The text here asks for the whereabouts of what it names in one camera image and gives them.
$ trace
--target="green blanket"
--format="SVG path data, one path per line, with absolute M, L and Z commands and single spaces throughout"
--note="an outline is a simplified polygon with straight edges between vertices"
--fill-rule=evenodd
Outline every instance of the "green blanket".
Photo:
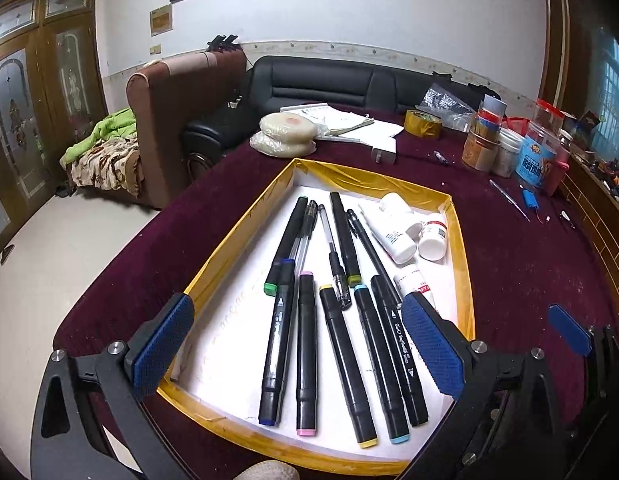
M 133 137 L 136 135 L 136 117 L 131 108 L 125 108 L 119 112 L 108 115 L 102 121 L 96 123 L 94 130 L 89 137 L 86 137 L 78 144 L 74 144 L 67 149 L 65 155 L 61 157 L 61 166 L 65 168 L 81 157 L 85 152 L 91 150 L 94 145 L 102 140 L 109 140 L 112 137 Z

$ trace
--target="table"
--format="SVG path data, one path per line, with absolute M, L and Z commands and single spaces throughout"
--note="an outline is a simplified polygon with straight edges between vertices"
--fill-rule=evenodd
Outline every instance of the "table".
M 560 303 L 584 326 L 616 327 L 605 277 L 581 227 L 573 230 L 559 219 L 561 210 L 572 211 L 564 199 L 539 196 L 541 218 L 551 220 L 546 226 L 536 220 L 528 223 L 488 184 L 488 175 L 462 163 L 463 141 L 463 135 L 445 130 L 440 140 L 403 132 L 397 137 L 394 165 L 373 162 L 369 147 L 340 142 L 319 142 L 308 158 L 377 171 L 450 194 L 465 241 L 477 337 L 503 352 L 544 349 L 563 420 L 570 420 L 582 404 L 583 364 L 548 325 L 547 308 Z M 448 167 L 436 161 L 435 149 L 446 156 Z M 129 339 L 173 292 L 186 288 L 286 164 L 287 160 L 255 152 L 247 143 L 229 154 L 154 218 L 94 280 L 63 320 L 54 348 L 79 356 L 100 352 L 112 340 Z M 494 179 L 520 197 L 514 179 Z M 200 478 L 233 478 L 264 460 L 203 430 L 160 396 L 146 397 L 144 403 Z M 96 409 L 107 428 L 120 436 L 102 400 L 96 399 Z M 330 477 L 301 471 L 303 480 Z

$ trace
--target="roll of tape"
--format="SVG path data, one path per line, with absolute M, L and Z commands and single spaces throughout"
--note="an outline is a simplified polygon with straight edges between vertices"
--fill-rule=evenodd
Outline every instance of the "roll of tape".
M 419 110 L 408 110 L 405 114 L 405 130 L 416 137 L 437 137 L 443 121 L 432 114 Z

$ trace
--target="round bread in plastic wrap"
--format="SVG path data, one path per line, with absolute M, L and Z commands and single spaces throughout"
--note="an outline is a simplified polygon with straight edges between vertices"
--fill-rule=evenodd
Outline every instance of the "round bread in plastic wrap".
M 266 136 L 263 132 L 258 132 L 250 137 L 250 146 L 257 152 L 278 158 L 306 156 L 316 151 L 316 144 L 313 140 L 304 144 L 288 144 L 287 142 L 272 139 L 272 137 Z
M 318 134 L 316 124 L 290 112 L 266 115 L 259 124 L 268 137 L 288 144 L 306 144 Z

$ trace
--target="metal screw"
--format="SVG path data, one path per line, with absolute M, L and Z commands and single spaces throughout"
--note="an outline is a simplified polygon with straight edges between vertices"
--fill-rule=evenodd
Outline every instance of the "metal screw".
M 65 350 L 55 350 L 54 352 L 52 352 L 50 359 L 55 363 L 62 361 L 63 359 L 65 359 Z
M 471 349 L 474 351 L 474 353 L 484 354 L 485 352 L 487 352 L 487 343 L 476 339 L 475 341 L 471 342 Z
M 476 462 L 476 455 L 474 453 L 465 453 L 462 459 L 463 465 L 469 465 Z
M 107 351 L 112 355 L 118 355 L 125 349 L 125 343 L 123 341 L 114 341 L 107 347 Z
M 545 358 L 545 352 L 542 351 L 541 348 L 532 348 L 531 349 L 531 356 L 534 359 L 538 359 L 540 361 L 541 359 Z

